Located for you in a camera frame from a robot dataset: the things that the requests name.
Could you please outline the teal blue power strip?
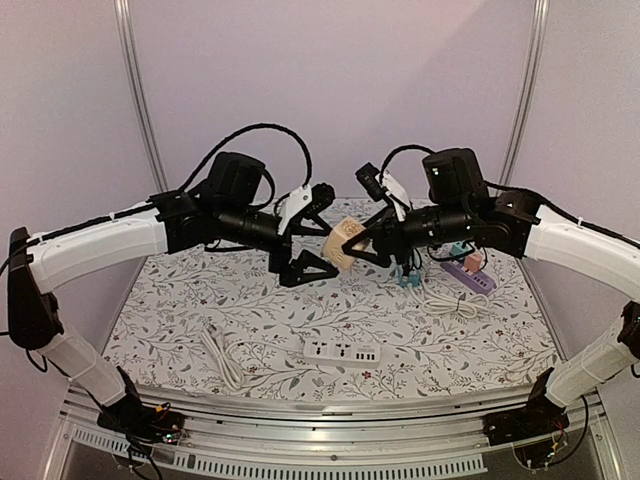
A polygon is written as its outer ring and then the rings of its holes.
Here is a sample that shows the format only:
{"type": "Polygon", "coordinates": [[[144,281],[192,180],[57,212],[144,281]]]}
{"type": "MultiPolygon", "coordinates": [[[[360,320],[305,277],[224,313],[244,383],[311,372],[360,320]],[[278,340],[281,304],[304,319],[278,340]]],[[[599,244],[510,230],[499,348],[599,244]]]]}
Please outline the teal blue power strip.
{"type": "Polygon", "coordinates": [[[413,261],[395,265],[397,283],[402,288],[418,288],[421,284],[420,269],[413,261]]]}

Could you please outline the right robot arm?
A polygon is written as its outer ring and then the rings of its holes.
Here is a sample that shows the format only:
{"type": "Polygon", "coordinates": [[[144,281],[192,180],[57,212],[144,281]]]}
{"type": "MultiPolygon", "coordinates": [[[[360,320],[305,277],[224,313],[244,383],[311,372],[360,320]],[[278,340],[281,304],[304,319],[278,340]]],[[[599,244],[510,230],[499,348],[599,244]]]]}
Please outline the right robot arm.
{"type": "Polygon", "coordinates": [[[537,436],[554,422],[556,410],[638,363],[639,243],[575,217],[532,190],[499,185],[491,195],[494,185],[483,178],[469,148],[424,153],[427,207],[411,208],[385,168],[367,163],[357,171],[369,196],[387,206],[343,245],[345,254],[381,267],[406,265],[420,247],[467,241],[514,258],[559,265],[629,299],[604,334],[536,381],[516,422],[524,435],[537,436]]]}

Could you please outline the beige charger plug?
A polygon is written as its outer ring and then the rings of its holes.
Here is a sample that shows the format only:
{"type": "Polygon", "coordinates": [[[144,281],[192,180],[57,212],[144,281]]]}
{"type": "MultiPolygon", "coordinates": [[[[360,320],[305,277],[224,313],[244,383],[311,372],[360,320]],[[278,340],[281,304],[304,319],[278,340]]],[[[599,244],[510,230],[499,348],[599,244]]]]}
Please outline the beige charger plug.
{"type": "Polygon", "coordinates": [[[327,237],[321,256],[340,271],[349,271],[356,258],[344,253],[343,245],[365,230],[365,227],[355,218],[347,216],[337,223],[327,237]]]}

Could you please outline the pink charger plug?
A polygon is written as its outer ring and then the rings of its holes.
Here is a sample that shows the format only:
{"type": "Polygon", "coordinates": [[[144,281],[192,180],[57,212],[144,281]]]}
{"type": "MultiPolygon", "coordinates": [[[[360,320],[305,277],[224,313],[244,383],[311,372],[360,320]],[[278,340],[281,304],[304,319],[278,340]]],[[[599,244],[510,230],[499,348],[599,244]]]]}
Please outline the pink charger plug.
{"type": "Polygon", "coordinates": [[[463,266],[470,272],[478,272],[483,268],[485,257],[479,252],[474,252],[464,258],[463,266]]]}

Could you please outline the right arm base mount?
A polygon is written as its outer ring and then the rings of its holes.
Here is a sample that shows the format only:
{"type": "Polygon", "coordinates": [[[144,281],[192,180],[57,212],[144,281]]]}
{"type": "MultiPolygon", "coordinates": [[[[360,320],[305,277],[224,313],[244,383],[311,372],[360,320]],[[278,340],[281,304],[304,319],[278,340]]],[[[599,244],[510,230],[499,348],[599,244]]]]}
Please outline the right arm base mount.
{"type": "Polygon", "coordinates": [[[558,380],[553,373],[551,367],[537,377],[524,406],[482,417],[482,432],[491,446],[550,434],[570,426],[567,407],[590,387],[579,387],[576,381],[558,380]]]}

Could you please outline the purple power strip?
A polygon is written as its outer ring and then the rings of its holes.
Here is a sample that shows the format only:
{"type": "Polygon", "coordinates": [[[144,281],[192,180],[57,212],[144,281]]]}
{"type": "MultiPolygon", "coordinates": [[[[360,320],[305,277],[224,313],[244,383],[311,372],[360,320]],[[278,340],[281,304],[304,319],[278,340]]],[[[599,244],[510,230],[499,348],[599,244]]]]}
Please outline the purple power strip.
{"type": "Polygon", "coordinates": [[[476,294],[488,295],[496,289],[496,282],[483,271],[472,272],[457,261],[442,262],[440,267],[476,294]]]}

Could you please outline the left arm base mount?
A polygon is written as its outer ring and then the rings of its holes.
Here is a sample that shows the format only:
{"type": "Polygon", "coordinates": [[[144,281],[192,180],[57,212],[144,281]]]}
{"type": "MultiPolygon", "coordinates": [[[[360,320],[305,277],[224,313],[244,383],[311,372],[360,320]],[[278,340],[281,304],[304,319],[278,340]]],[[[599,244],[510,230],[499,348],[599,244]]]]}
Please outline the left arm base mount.
{"type": "Polygon", "coordinates": [[[186,417],[170,402],[147,406],[129,375],[117,368],[125,385],[125,396],[112,406],[100,406],[97,425],[145,443],[176,443],[184,435],[186,417]]]}

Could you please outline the white power strip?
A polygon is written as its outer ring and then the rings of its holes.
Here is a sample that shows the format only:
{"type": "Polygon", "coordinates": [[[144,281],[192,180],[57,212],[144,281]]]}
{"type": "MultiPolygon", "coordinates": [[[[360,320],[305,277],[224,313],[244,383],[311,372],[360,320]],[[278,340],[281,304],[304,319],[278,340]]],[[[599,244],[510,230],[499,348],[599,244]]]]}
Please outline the white power strip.
{"type": "Polygon", "coordinates": [[[302,355],[309,364],[343,368],[375,368],[382,360],[378,344],[324,339],[307,339],[302,355]]]}

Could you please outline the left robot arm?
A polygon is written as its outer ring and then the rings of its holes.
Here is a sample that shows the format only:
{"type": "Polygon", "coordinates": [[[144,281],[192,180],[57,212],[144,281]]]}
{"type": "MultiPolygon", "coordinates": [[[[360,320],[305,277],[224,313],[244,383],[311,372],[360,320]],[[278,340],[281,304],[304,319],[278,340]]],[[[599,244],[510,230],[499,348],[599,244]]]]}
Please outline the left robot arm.
{"type": "Polygon", "coordinates": [[[268,253],[268,270],[285,287],[331,279],[338,271],[304,250],[292,255],[296,236],[325,236],[319,215],[335,199],[332,186],[303,185],[282,201],[277,214],[254,204],[263,162],[234,152],[216,155],[207,177],[189,191],[150,197],[128,210],[59,231],[10,237],[4,264],[8,334],[18,347],[36,351],[107,408],[128,434],[148,426],[148,412],[124,373],[104,360],[75,330],[63,326],[56,288],[84,275],[129,260],[174,254],[217,240],[268,253]]]}

